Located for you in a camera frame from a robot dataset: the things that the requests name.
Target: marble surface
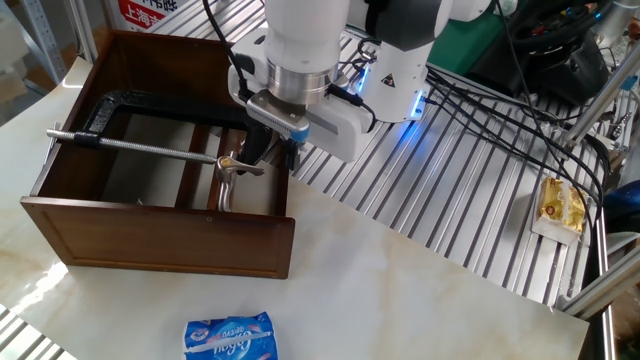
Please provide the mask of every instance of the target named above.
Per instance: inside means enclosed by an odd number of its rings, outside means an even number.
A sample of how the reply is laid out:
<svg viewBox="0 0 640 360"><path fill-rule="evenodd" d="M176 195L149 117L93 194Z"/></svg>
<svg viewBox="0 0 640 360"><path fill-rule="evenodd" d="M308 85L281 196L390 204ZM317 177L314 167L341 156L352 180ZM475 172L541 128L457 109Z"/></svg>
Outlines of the marble surface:
<svg viewBox="0 0 640 360"><path fill-rule="evenodd" d="M89 66L0 128L0 303L78 359L177 359L189 320L255 315L282 359L576 359L588 324L290 182L288 280L64 266L19 199Z"/></svg>

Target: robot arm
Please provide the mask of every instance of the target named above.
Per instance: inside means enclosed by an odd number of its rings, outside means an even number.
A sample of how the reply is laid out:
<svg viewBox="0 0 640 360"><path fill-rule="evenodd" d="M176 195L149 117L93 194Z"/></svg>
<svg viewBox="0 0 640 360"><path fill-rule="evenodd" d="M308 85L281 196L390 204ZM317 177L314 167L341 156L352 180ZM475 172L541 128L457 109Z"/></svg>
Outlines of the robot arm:
<svg viewBox="0 0 640 360"><path fill-rule="evenodd" d="M449 19L452 0L265 3L268 29L248 34L232 48L255 94L246 103L238 96L238 74L234 67L229 69L229 91L251 117L285 138L309 141L347 162L361 153L374 120L357 106L362 99L382 121L421 117L425 63ZM367 67L362 85L355 89L362 99L336 90L348 83L337 70L347 18L382 41L377 61Z"/></svg>

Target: metal slatted platform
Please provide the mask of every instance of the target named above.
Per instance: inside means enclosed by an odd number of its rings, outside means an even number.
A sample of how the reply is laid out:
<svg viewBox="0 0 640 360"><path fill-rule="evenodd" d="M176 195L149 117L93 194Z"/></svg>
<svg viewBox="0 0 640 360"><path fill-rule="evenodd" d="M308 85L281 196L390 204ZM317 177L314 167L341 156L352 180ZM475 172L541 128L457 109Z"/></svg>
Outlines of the metal slatted platform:
<svg viewBox="0 0 640 360"><path fill-rule="evenodd" d="M266 26L258 0L211 4L229 41ZM216 38L198 0L150 31ZM342 61L357 56L358 41L355 34L344 33ZM342 70L356 76L351 66L343 65ZM458 86L504 98L458 76L439 73ZM555 166L542 140L450 97L503 139ZM434 91L429 99L443 103ZM534 127L516 106L496 100L483 103ZM582 111L544 100L538 106L558 117ZM550 306L560 295L575 295L582 284L591 234L587 231L579 243L567 247L531 233L532 194L547 172L479 139L461 123L470 124L453 107L429 105L421 121L378 123L367 135L367 148L352 163L306 144L301 165L292 175L510 291ZM577 147L574 154L603 176L592 149ZM593 188L574 163L565 167L577 181Z"/></svg>
<svg viewBox="0 0 640 360"><path fill-rule="evenodd" d="M16 314L0 305L0 360L75 360Z"/></svg>

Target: blue wrapper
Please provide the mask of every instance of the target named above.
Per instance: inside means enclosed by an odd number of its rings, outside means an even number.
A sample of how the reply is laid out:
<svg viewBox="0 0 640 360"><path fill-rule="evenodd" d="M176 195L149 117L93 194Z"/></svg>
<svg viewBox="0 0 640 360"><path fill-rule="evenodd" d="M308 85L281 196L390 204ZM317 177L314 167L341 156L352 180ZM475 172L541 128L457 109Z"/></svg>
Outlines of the blue wrapper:
<svg viewBox="0 0 640 360"><path fill-rule="evenodd" d="M266 312L253 317L191 321L184 333L187 360L277 360L273 324Z"/></svg>

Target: wooden drawer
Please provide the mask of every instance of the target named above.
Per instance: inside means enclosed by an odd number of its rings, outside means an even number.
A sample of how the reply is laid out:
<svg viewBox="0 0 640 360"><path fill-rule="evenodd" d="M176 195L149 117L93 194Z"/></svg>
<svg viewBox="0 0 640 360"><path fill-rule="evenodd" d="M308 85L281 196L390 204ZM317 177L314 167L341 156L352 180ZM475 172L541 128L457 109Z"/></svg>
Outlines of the wooden drawer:
<svg viewBox="0 0 640 360"><path fill-rule="evenodd" d="M227 92L228 68L224 48L215 41L112 32L63 130L79 130L98 100L114 90L235 105ZM134 123L140 126L140 121L123 114L107 136L126 139ZM211 137L208 130L193 127L190 144L183 150L203 152L203 144ZM222 131L219 155L233 147L231 135L237 133ZM275 181L264 184L274 194L270 214L224 213L216 211L211 200L217 195L211 178L207 206L194 208L194 196L202 195L202 191L196 195L196 188L205 170L200 164L185 165L179 160L171 160L172 166L181 169L172 176L179 185L171 204L141 205L131 194L124 196L126 201L110 201L114 197L107 193L114 188L131 192L133 185L121 178L131 175L135 178L128 180L135 182L139 177L120 169L114 179L114 168L122 168L114 164L131 163L131 156L131 152L86 149L72 143L53 147L31 196L21 202L65 264L287 278L295 221L286 217L289 172L284 166L275 171Z"/></svg>

